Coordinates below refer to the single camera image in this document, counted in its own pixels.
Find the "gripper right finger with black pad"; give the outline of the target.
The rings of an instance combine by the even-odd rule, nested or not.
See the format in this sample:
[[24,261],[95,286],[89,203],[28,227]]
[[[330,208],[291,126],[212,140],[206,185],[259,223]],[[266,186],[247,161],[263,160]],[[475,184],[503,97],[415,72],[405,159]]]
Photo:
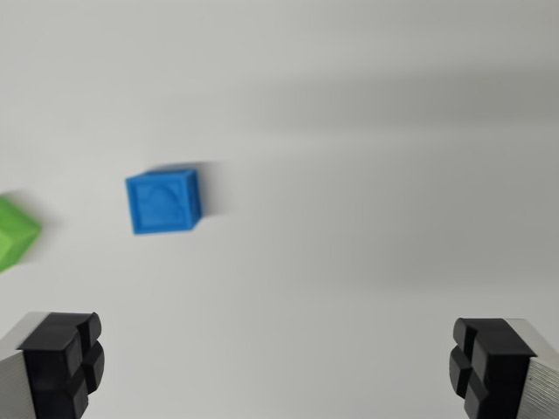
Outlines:
[[453,391],[476,419],[558,417],[558,351],[525,319],[455,321]]

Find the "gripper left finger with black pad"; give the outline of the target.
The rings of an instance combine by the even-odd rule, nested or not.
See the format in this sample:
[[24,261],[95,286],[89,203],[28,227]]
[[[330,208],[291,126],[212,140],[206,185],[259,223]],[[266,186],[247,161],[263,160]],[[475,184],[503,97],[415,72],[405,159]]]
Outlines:
[[1,338],[1,417],[81,418],[105,367],[97,313],[30,312]]

